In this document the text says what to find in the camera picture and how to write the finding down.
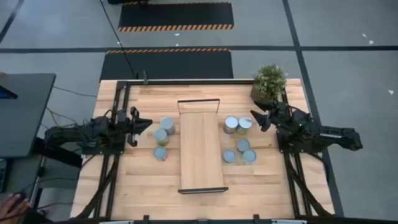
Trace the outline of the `person's hand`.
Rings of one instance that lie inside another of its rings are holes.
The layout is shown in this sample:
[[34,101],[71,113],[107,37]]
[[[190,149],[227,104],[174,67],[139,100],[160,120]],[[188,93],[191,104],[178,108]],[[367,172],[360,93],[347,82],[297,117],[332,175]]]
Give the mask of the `person's hand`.
[[0,203],[0,224],[19,224],[21,216],[17,217],[16,215],[29,209],[28,198],[18,204],[16,203],[17,198],[17,195],[10,194]]

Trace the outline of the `tall corn and tomato can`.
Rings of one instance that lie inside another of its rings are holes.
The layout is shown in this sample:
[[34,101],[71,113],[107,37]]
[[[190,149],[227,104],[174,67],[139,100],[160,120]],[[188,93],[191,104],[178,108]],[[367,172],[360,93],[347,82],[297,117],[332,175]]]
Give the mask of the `tall corn and tomato can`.
[[257,158],[257,154],[252,149],[249,149],[242,153],[243,164],[252,164],[253,162],[256,161],[256,158]]

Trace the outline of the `tall green-sided tin can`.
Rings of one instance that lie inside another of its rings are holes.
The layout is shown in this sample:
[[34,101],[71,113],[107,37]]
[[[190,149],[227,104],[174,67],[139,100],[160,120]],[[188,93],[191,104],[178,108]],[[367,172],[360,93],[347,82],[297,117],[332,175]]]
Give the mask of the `tall green-sided tin can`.
[[159,146],[166,146],[169,143],[169,136],[166,130],[160,128],[154,131],[154,139]]

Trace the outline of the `short red-banded tin can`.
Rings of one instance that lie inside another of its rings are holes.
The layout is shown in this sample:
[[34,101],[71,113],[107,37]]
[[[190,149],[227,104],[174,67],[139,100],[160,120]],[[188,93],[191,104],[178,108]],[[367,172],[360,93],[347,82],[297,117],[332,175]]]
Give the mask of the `short red-banded tin can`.
[[157,147],[154,149],[154,157],[160,161],[167,159],[167,150],[164,147]]

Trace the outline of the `black aluminium table frame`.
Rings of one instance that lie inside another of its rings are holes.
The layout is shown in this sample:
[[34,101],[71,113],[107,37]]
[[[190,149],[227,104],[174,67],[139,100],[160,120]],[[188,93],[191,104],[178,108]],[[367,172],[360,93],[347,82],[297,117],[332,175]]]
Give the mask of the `black aluminium table frame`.
[[[120,158],[116,189],[114,191],[113,220],[183,221],[194,224],[196,220],[211,221],[251,220],[253,215],[261,219],[288,219],[294,217],[290,189],[283,155],[277,148],[275,128],[260,131],[253,125],[245,136],[227,135],[223,132],[223,120],[228,115],[250,116],[250,110],[262,113],[252,103],[249,93],[252,84],[221,84],[220,80],[170,80],[170,84],[140,85],[130,87],[127,112],[135,106],[140,116],[154,121],[153,125],[137,137],[138,146],[125,144]],[[178,100],[220,99],[218,122],[221,149],[234,150],[236,140],[249,140],[257,153],[252,164],[244,165],[240,156],[234,164],[223,161],[223,177],[229,190],[223,193],[182,195],[180,187],[180,125]],[[154,131],[164,116],[172,116],[176,122],[176,134],[167,145],[167,158],[157,160],[153,156],[156,142]],[[322,162],[308,154],[300,154],[303,173],[308,188],[323,208],[335,213]],[[75,217],[93,197],[98,188],[103,156],[93,158],[80,171],[74,203],[70,216]]]

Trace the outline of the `tall tan-sided tin can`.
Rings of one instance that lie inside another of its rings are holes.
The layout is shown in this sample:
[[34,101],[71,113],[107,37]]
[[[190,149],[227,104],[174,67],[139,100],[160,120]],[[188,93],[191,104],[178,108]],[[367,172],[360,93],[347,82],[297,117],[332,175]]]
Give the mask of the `tall tan-sided tin can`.
[[227,116],[224,120],[223,131],[226,134],[233,134],[239,125],[238,118],[235,116]]

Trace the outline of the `black mat, orange striped edge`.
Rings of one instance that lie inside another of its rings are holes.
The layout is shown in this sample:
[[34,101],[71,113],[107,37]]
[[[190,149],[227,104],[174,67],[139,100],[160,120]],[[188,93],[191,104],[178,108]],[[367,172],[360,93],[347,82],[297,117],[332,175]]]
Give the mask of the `black mat, orange striped edge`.
[[110,50],[101,80],[232,79],[231,51],[226,48]]
[[233,27],[233,9],[229,2],[130,2],[122,6],[118,31],[223,30]]

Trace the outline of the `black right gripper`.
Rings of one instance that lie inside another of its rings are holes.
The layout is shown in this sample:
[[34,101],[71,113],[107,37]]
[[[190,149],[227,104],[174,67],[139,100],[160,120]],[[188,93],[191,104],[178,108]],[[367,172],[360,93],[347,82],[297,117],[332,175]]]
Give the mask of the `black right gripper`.
[[263,111],[268,111],[268,114],[260,114],[257,111],[251,110],[251,114],[261,127],[262,132],[266,132],[271,124],[277,128],[282,128],[286,131],[292,131],[294,126],[292,124],[292,107],[286,103],[273,102],[257,102],[254,104]]

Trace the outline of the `tall grey-sided tin can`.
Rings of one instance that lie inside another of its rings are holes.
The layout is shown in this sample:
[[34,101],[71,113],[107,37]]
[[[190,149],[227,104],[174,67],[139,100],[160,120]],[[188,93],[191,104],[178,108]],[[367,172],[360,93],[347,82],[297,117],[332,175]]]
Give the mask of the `tall grey-sided tin can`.
[[172,117],[164,117],[160,121],[160,127],[165,130],[168,136],[175,133],[174,119]]

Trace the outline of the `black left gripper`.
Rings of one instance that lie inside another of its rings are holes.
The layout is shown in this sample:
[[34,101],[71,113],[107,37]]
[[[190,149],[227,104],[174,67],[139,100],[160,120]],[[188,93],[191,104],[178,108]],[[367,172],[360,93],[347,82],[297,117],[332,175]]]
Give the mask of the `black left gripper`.
[[122,133],[127,135],[127,143],[132,146],[137,146],[136,135],[141,135],[149,126],[152,125],[153,120],[138,118],[139,112],[135,106],[130,109],[131,118],[127,116],[126,110],[119,111],[119,123],[122,127]]

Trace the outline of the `keyboard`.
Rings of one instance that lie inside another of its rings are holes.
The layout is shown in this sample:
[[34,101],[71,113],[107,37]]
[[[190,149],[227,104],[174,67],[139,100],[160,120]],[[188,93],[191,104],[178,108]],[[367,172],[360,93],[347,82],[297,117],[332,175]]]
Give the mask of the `keyboard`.
[[0,193],[4,192],[6,186],[6,175],[7,175],[7,160],[0,159]]

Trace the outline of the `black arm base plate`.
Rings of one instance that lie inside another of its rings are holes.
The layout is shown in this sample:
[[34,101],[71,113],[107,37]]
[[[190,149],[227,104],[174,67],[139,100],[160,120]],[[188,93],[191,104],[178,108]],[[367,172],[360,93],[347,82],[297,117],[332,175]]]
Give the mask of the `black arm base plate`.
[[124,153],[125,136],[118,138],[96,138],[83,143],[82,154],[85,155],[121,155]]
[[322,152],[325,146],[311,138],[301,138],[284,130],[277,130],[277,142],[282,153],[316,153]]

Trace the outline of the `black desk base bar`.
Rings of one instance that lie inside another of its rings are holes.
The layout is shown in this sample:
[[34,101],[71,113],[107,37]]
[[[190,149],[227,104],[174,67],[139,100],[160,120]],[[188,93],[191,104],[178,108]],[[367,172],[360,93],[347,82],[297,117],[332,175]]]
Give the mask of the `black desk base bar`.
[[83,159],[79,154],[68,151],[59,146],[46,146],[44,144],[44,140],[41,138],[35,139],[32,152],[34,154],[40,154],[73,167],[81,168],[82,165]]

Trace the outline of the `grey desk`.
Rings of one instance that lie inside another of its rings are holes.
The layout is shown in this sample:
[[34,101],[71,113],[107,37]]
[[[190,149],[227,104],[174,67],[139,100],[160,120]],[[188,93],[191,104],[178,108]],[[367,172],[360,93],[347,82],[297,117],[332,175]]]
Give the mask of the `grey desk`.
[[0,86],[17,95],[0,98],[0,158],[31,154],[55,79],[54,73],[0,75]]

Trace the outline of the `dark screen device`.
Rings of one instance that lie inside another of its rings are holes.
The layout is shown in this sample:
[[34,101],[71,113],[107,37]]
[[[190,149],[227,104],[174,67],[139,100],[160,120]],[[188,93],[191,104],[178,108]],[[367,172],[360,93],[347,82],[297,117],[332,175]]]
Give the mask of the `dark screen device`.
[[17,99],[18,95],[0,85],[0,99]]

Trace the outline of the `potted green plant, ribbed pot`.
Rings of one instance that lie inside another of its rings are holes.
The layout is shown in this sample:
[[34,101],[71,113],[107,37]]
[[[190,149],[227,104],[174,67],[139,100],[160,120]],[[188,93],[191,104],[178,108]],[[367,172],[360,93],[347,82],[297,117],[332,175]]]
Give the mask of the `potted green plant, ribbed pot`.
[[286,77],[281,67],[275,64],[265,65],[254,76],[250,96],[254,102],[272,102],[274,99],[278,99],[285,86]]

